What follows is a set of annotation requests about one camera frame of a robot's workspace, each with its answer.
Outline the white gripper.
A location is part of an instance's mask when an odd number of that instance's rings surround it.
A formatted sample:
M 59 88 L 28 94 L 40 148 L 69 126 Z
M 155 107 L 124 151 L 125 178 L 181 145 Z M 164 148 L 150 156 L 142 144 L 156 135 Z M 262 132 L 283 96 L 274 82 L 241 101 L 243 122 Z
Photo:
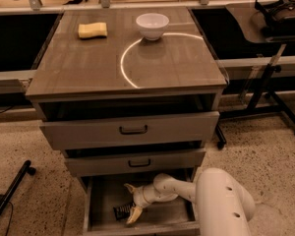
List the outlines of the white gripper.
M 152 184 L 135 186 L 126 183 L 125 187 L 133 194 L 133 201 L 136 206 L 130 208 L 130 215 L 126 221 L 128 225 L 135 223 L 143 212 L 143 208 L 150 206 L 153 203 L 165 203 L 175 200 L 177 194 L 162 194 L 158 192 Z

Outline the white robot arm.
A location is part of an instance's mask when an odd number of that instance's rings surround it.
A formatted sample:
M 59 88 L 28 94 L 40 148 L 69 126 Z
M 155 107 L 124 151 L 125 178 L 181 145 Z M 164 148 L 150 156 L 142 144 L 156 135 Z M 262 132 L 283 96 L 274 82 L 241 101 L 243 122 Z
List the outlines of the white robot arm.
M 248 222 L 255 213 L 252 195 L 229 173 L 208 168 L 195 182 L 160 173 L 148 185 L 126 183 L 133 195 L 128 224 L 135 223 L 151 204 L 181 197 L 196 206 L 201 236 L 252 236 Z

